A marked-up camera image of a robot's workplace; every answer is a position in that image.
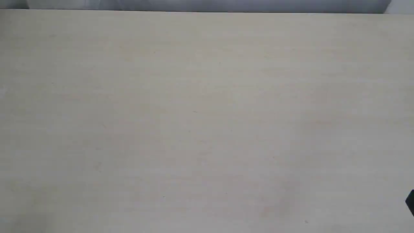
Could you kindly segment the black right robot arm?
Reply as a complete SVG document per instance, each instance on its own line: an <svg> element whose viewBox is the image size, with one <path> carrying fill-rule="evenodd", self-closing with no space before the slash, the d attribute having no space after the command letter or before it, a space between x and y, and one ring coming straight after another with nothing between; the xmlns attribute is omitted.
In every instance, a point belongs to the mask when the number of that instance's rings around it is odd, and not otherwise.
<svg viewBox="0 0 414 233"><path fill-rule="evenodd" d="M411 214L414 216L414 189L412 189L406 197L405 203Z"/></svg>

